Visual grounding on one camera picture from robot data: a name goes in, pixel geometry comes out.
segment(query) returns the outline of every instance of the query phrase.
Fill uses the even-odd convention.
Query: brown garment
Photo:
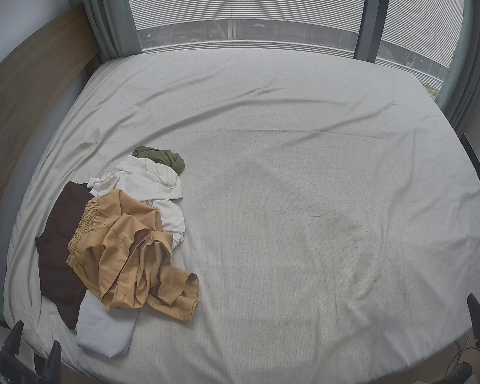
[[[196,275],[172,267],[160,212],[120,190],[94,198],[68,249],[68,265],[107,309],[141,308],[192,321]]]
[[[89,190],[71,181],[65,185],[47,219],[42,235],[35,238],[38,251],[40,291],[57,305],[70,329],[75,329],[86,288],[67,265],[68,243],[93,196]]]

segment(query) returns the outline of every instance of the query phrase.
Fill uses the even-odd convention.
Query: curtain
[[[142,53],[128,0],[83,0],[100,63]]]
[[[471,121],[469,117],[479,99],[480,0],[465,0],[463,17],[452,66],[435,101],[458,137]]]

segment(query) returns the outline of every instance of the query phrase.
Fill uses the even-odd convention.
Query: headboard
[[[79,5],[39,29],[0,63],[0,197],[30,135],[97,53]]]

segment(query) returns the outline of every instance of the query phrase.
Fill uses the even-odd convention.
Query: white garment
[[[90,179],[90,193],[98,197],[120,189],[135,200],[158,209],[162,216],[163,230],[173,235],[174,249],[183,241],[185,232],[183,213],[171,201],[183,197],[177,173],[166,165],[134,156],[127,156],[115,169],[99,179]]]
[[[80,305],[77,345],[102,356],[124,357],[128,352],[138,309],[108,310],[89,290]]]

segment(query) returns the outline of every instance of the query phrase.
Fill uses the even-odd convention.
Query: bed sheet
[[[181,154],[192,323],[145,307],[130,350],[82,351],[40,294],[35,236],[67,181],[139,145]],[[13,231],[5,316],[110,383],[365,383],[465,333],[480,298],[480,182],[413,75],[268,49],[102,65],[44,153]]]

